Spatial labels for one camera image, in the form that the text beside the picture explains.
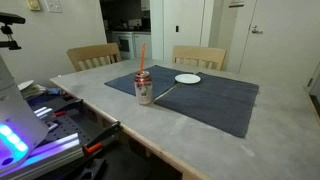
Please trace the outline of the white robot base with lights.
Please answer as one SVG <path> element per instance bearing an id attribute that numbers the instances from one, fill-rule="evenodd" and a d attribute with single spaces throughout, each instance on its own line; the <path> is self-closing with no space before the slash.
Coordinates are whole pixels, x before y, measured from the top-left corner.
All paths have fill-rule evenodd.
<path id="1" fill-rule="evenodd" d="M 22 97 L 0 56 L 0 173 L 22 164 L 48 134 L 48 127 Z"/>

